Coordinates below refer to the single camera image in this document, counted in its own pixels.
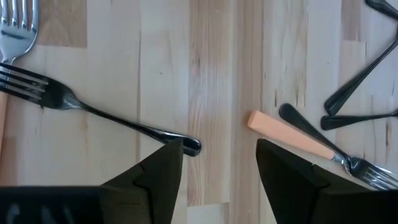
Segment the wooden surface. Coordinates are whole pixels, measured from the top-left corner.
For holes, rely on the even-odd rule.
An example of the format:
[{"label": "wooden surface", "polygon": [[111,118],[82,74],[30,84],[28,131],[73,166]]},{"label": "wooden surface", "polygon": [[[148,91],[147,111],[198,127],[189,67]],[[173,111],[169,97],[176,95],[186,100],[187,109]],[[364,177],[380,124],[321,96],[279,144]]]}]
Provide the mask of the wooden surface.
[{"label": "wooden surface", "polygon": [[[398,7],[398,0],[389,1]],[[40,1],[39,42],[17,64],[56,78],[87,103],[188,133],[174,224],[273,224],[255,160],[252,110],[279,119],[291,103],[316,127],[323,102],[392,41],[396,22],[362,0]],[[393,51],[341,114],[398,107]],[[324,132],[346,152],[398,172],[398,120]],[[3,185],[95,185],[160,143],[82,111],[9,98]],[[349,178],[338,165],[292,152]]]}]

